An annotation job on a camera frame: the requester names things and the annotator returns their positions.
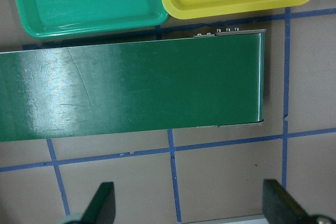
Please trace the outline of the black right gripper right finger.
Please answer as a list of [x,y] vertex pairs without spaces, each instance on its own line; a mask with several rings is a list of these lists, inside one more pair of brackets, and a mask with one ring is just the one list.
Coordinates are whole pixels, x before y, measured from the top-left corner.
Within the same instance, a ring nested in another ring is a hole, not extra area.
[[275,179],[264,179],[262,191],[263,215],[271,224],[316,223]]

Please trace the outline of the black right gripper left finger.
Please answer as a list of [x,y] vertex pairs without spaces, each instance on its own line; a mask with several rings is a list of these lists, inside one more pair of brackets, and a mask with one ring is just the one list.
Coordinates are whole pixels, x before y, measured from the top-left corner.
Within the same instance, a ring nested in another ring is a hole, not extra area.
[[101,183],[87,209],[81,223],[114,223],[116,216],[114,183]]

